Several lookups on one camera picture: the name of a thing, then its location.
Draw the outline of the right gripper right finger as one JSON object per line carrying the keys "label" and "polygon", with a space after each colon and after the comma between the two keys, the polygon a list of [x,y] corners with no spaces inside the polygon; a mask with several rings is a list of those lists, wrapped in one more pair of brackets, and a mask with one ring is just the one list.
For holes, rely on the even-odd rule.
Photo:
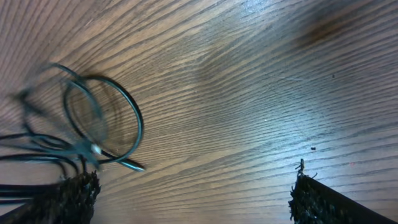
{"label": "right gripper right finger", "polygon": [[304,168],[301,159],[290,191],[290,220],[295,224],[397,224],[306,175]]}

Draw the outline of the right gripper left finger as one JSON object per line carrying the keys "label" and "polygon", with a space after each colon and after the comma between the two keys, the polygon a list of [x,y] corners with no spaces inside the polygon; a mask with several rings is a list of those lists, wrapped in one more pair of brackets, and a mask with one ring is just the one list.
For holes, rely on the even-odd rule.
{"label": "right gripper left finger", "polygon": [[52,185],[2,185],[1,193],[28,199],[2,200],[2,204],[19,203],[21,206],[1,215],[1,223],[89,224],[100,191],[96,172],[85,172]]}

